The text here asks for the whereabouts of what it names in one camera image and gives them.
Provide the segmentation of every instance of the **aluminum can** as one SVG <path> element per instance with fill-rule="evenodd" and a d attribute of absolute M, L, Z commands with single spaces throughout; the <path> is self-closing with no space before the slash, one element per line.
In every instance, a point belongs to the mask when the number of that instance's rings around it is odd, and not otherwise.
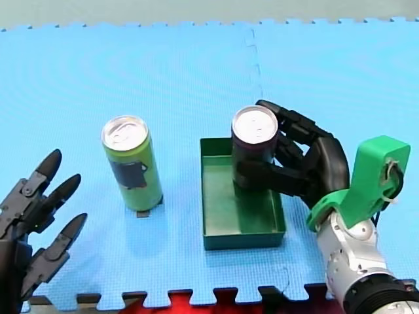
<path fill-rule="evenodd" d="M 118 116 L 106 123 L 101 141 L 125 205 L 148 211 L 162 203 L 150 131 L 142 119 Z"/>
<path fill-rule="evenodd" d="M 237 172 L 237 165 L 242 161 L 274 161 L 278 120 L 265 107 L 245 107 L 234 115 L 231 134 L 233 181 L 240 188 L 258 190 L 257 184 Z"/>

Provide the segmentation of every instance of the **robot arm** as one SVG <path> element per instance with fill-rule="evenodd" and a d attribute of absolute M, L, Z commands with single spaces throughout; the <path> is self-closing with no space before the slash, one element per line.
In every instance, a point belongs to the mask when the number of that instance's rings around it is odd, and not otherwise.
<path fill-rule="evenodd" d="M 377 249 L 378 216 L 403 187 L 410 147 L 389 137 L 364 142 L 350 183 L 345 153 L 331 133 L 269 101 L 256 105 L 276 115 L 280 133 L 276 159 L 282 167 L 242 162 L 238 171 L 258 185 L 299 196 L 307 204 L 307 224 L 317 233 L 327 287 L 343 310 L 419 313 L 415 284 L 397 280 Z M 309 146 L 305 155 L 295 142 Z"/>
<path fill-rule="evenodd" d="M 48 197 L 43 195 L 62 159 L 49 154 L 29 179 L 20 179 L 0 203 L 0 313 L 18 314 L 41 283 L 49 282 L 68 260 L 67 250 L 79 235 L 87 214 L 71 220 L 47 249 L 32 256 L 27 242 L 32 232 L 41 233 L 54 214 L 76 191 L 81 176 L 74 175 Z"/>

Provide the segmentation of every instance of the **green can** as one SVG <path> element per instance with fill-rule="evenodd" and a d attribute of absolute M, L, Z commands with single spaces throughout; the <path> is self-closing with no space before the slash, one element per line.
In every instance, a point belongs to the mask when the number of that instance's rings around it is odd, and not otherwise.
<path fill-rule="evenodd" d="M 163 192 L 146 123 L 135 116 L 118 116 L 103 127 L 101 140 L 125 205 L 133 211 L 148 211 L 162 203 Z"/>

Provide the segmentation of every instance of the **red floor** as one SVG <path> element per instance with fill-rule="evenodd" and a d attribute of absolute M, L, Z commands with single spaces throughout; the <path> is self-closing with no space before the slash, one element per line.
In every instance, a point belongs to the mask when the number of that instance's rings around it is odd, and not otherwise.
<path fill-rule="evenodd" d="M 236 292 L 221 290 L 215 293 L 218 300 L 216 305 L 202 307 L 191 307 L 189 305 L 191 294 L 180 292 L 170 294 L 172 300 L 170 308 L 145 309 L 142 306 L 143 300 L 140 300 L 121 311 L 120 314 L 343 314 L 336 302 L 327 301 L 324 298 L 324 289 L 309 288 L 308 292 L 310 299 L 303 302 L 279 301 L 271 296 L 264 298 L 266 305 L 235 305 Z"/>

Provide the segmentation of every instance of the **blue foam mat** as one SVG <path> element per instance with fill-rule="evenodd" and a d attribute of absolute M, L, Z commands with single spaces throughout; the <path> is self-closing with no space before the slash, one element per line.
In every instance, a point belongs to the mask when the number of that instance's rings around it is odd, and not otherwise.
<path fill-rule="evenodd" d="M 89 213 L 71 260 L 36 295 L 60 310 L 75 309 L 82 293 L 100 293 L 102 310 L 122 308 L 122 293 L 133 291 L 148 293 L 146 306 L 169 305 L 167 291 L 179 289 L 193 290 L 192 304 L 214 303 L 212 290 L 222 287 L 237 287 L 237 302 L 259 301 L 263 285 L 306 298 L 304 284 L 322 282 L 323 266 L 297 199 L 283 198 L 283 247 L 204 251 L 199 138 L 228 136 L 234 112 L 264 97 L 333 131 L 351 163 L 371 136 L 417 143 L 418 27 L 343 20 L 0 33 L 0 130 L 7 134 L 0 192 L 58 147 L 64 158 L 53 185 L 74 172 L 82 184 L 56 222 L 31 236 L 34 248 L 48 245 L 77 213 Z M 165 204 L 147 219 L 124 208 L 100 145 L 101 127 L 119 114 L 143 117 L 152 132 Z M 401 202 L 380 223 L 380 248 L 400 277 L 418 277 L 405 240 L 417 236 L 417 159 L 413 149 Z"/>

